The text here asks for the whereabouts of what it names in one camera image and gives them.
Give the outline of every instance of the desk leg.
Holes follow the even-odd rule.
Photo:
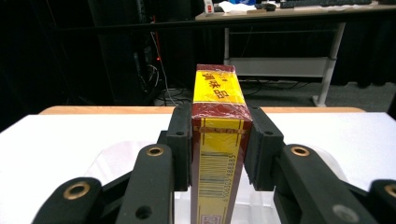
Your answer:
[[[224,65],[230,65],[230,28],[224,29]]]
[[[323,72],[322,79],[322,89],[320,96],[316,95],[312,97],[314,104],[319,107],[324,107],[327,97],[327,92],[329,91],[330,82],[332,81],[332,72],[334,71],[335,62],[337,61],[337,53],[340,48],[341,39],[343,38],[344,28],[346,26],[345,22],[338,23],[337,32],[334,35],[334,39],[332,41],[332,49],[330,51],[325,70]]]

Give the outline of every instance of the barcode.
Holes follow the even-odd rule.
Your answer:
[[[228,152],[202,152],[199,197],[222,198],[230,195],[235,156]]]

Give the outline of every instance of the yellow box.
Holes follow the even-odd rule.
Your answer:
[[[231,223],[252,125],[233,66],[197,65],[191,124],[191,223]]]

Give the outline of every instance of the white table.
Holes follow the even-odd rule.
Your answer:
[[[268,115],[287,144],[303,144],[331,154],[352,185],[367,190],[374,179],[396,179],[396,122],[387,114]],[[122,157],[129,154],[133,158],[143,145],[155,143],[160,131],[167,129],[170,117],[32,115],[20,120],[0,133],[0,223],[31,222],[41,204],[69,179],[92,175],[106,183],[130,170],[134,160],[128,162]],[[111,164],[120,161],[125,165],[113,169]],[[252,190],[246,177],[242,177],[241,185],[237,200],[242,207],[234,212],[235,219],[253,214],[243,203],[266,203],[264,196],[260,200],[254,197],[256,202],[252,201],[252,192],[242,194]],[[188,193],[176,196],[176,223],[190,223],[181,215],[189,211]]]

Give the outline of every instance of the wooden table edge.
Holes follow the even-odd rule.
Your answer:
[[[74,106],[56,105],[39,115],[70,114],[172,114],[174,106]],[[357,107],[270,107],[261,106],[265,113],[361,113]]]

